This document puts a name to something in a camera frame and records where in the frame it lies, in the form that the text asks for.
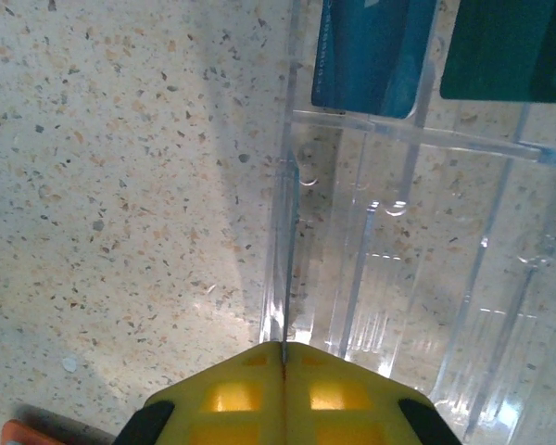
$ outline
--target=speckled floor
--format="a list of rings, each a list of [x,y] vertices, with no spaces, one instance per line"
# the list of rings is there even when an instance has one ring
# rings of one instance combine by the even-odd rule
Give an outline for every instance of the speckled floor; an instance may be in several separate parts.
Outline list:
[[[286,12],[0,1],[0,427],[117,433],[257,341]]]

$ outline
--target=yellow plastic object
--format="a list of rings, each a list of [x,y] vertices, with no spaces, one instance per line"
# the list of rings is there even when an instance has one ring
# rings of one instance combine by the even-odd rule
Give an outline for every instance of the yellow plastic object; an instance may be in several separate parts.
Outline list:
[[[418,407],[412,419],[400,401]],[[280,343],[264,343],[163,389],[141,411],[114,445],[459,444],[442,420],[431,427],[437,414],[418,391],[297,343],[286,365]]]

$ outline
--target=yellow plastic tool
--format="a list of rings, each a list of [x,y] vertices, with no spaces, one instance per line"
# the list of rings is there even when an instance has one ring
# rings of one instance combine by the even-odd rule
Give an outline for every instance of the yellow plastic tool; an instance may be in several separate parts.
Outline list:
[[[153,395],[114,445],[461,445],[420,392],[268,342]]]

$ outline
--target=black rubber corner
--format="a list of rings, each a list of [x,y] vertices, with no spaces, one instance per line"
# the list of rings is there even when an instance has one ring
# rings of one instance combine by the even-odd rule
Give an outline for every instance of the black rubber corner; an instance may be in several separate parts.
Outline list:
[[[155,445],[175,405],[158,401],[133,414],[113,441],[113,445]]]
[[[435,409],[412,399],[402,399],[398,405],[423,445],[461,445]]]

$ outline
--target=orange object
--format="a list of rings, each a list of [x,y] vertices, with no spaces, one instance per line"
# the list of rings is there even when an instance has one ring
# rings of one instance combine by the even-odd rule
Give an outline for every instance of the orange object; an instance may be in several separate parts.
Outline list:
[[[0,445],[7,445],[9,441],[21,445],[64,445],[62,442],[35,431],[18,420],[9,420],[2,427]]]

